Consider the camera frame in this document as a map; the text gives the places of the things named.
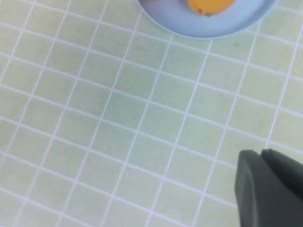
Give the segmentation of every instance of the orange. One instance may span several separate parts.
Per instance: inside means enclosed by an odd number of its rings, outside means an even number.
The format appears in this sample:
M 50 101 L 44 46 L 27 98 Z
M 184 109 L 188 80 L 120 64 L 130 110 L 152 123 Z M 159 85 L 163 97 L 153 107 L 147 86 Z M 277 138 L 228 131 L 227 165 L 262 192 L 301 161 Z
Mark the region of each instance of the orange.
M 187 0 L 187 2 L 194 12 L 211 16 L 226 10 L 235 0 Z

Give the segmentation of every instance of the tile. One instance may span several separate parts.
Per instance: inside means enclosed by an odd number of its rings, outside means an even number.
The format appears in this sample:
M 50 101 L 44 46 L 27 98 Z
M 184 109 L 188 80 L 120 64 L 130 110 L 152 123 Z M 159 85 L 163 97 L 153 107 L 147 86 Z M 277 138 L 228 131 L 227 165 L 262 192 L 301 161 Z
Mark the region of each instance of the tile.
M 47 150 L 50 137 L 20 127 L 10 147 L 9 153 L 39 165 Z
M 175 142 L 183 114 L 149 104 L 140 131 L 169 142 Z
M 114 200 L 110 206 L 104 227 L 136 226 L 143 227 L 147 221 L 148 212 L 124 202 Z
M 17 227 L 53 227 L 59 216 L 34 204 L 26 204 Z
M 22 27 L 31 8 L 31 4 L 18 0 L 3 0 L 0 7 L 0 21 Z
M 236 208 L 205 197 L 199 212 L 196 226 L 233 226 L 240 227 Z
M 259 66 L 287 72 L 294 46 L 283 41 L 258 36 L 250 62 Z
M 131 32 L 119 28 L 100 25 L 91 48 L 123 58 L 131 35 Z
M 241 150 L 252 149 L 261 151 L 264 147 L 265 141 L 228 129 L 223 139 L 218 159 L 236 165 Z
M 134 138 L 134 132 L 101 122 L 92 149 L 125 160 Z
M 215 40 L 210 49 L 212 53 L 246 61 L 250 53 L 254 34 L 243 32 L 231 37 Z
M 67 110 L 63 115 L 56 135 L 74 143 L 88 146 L 97 123 L 97 119 Z
M 35 90 L 35 95 L 64 105 L 74 82 L 74 78 L 58 72 L 44 70 Z
M 217 196 L 229 202 L 236 202 L 234 195 L 234 182 L 236 169 L 216 163 L 211 176 L 207 193 Z
M 5 25 L 0 25 L 0 32 L 0 52 L 11 54 L 20 35 L 20 31 Z
M 96 53 L 89 53 L 85 60 L 81 77 L 108 87 L 112 87 L 121 62 Z
M 4 120 L 0 120 L 0 150 L 6 151 L 9 141 L 15 132 L 16 126 Z
M 160 179 L 131 167 L 126 167 L 116 196 L 140 206 L 151 208 Z
M 194 83 L 161 74 L 151 99 L 157 103 L 186 111 L 194 86 Z
M 28 96 L 0 87 L 0 116 L 18 121 Z
M 291 41 L 297 41 L 302 22 L 302 15 L 286 9 L 274 8 L 263 20 L 260 32 Z
M 302 117 L 280 111 L 271 140 L 303 150 L 302 129 Z
M 167 43 L 143 35 L 135 35 L 126 59 L 155 69 L 160 68 Z
M 1 169 L 0 186 L 17 194 L 25 195 L 35 173 L 36 168 L 8 157 Z
M 194 191 L 164 182 L 155 211 L 185 225 L 192 225 L 200 197 Z
M 2 80 L 2 84 L 31 93 L 34 89 L 40 70 L 41 69 L 36 66 L 17 60 L 11 60 Z
M 249 133 L 267 137 L 275 108 L 238 98 L 229 125 Z
M 69 11 L 93 19 L 99 19 L 104 5 L 105 0 L 72 0 Z
M 178 144 L 214 157 L 222 133 L 217 125 L 187 117 Z
M 33 98 L 27 106 L 22 123 L 53 133 L 62 111 L 59 106 Z
M 167 177 L 190 187 L 203 190 L 212 163 L 212 160 L 190 153 L 187 150 L 176 149 Z
M 67 15 L 58 38 L 69 43 L 88 47 L 96 27 L 97 24 L 95 22 Z
M 44 167 L 68 177 L 75 178 L 86 150 L 74 145 L 53 140 L 44 162 Z
M 63 19 L 63 13 L 35 6 L 26 25 L 29 31 L 54 37 Z
M 89 153 L 82 169 L 79 181 L 106 192 L 112 192 L 118 180 L 123 164 Z
M 204 53 L 172 44 L 169 46 L 163 71 L 196 80 L 199 76 L 204 58 Z
M 61 211 L 72 187 L 72 182 L 41 171 L 30 194 L 30 199 Z
M 78 81 L 69 106 L 95 116 L 101 116 L 108 95 L 108 89 Z
M 236 92 L 245 65 L 231 60 L 208 56 L 200 82 L 213 87 Z
M 65 213 L 89 225 L 99 226 L 108 202 L 108 196 L 77 185 Z
M 154 71 L 124 63 L 115 88 L 148 99 L 156 76 Z
M 198 86 L 189 113 L 225 124 L 233 100 L 233 95 Z
M 51 44 L 50 39 L 24 32 L 14 55 L 34 63 L 43 64 Z
M 62 72 L 77 75 L 83 62 L 85 50 L 62 43 L 55 43 L 47 66 Z
M 22 200 L 6 192 L 0 192 L 0 225 L 13 226 Z
M 104 22 L 133 29 L 139 16 L 140 7 L 135 1 L 111 0 L 107 4 Z
M 263 102 L 277 105 L 283 90 L 286 77 L 248 67 L 240 94 Z
M 104 119 L 136 129 L 146 103 L 119 93 L 113 93 Z
M 169 161 L 171 151 L 171 145 L 138 135 L 128 162 L 162 175 Z

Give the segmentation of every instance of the black plastic object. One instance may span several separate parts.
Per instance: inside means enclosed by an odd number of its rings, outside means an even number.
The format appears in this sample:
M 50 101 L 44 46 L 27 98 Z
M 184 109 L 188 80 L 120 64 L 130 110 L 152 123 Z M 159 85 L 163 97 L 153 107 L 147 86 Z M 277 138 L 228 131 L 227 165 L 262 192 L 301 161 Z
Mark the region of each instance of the black plastic object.
M 235 193 L 241 227 L 303 227 L 303 166 L 293 159 L 241 151 Z

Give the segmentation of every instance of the floor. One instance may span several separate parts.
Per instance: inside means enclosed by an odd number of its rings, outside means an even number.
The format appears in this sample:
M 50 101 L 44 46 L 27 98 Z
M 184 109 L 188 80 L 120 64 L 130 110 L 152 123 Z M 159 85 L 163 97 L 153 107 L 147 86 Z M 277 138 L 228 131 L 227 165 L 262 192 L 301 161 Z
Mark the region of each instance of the floor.
M 303 161 L 301 0 L 216 41 L 133 0 L 0 2 L 0 226 L 238 227 L 238 152 Z

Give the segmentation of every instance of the plate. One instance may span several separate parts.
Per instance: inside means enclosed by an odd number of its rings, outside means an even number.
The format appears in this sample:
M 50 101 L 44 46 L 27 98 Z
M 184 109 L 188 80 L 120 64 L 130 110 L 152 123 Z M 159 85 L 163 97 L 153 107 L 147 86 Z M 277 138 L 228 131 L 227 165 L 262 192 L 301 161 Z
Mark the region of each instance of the plate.
M 224 12 L 201 16 L 186 0 L 138 0 L 145 13 L 159 26 L 194 39 L 216 39 L 243 31 L 262 19 L 277 0 L 236 0 Z

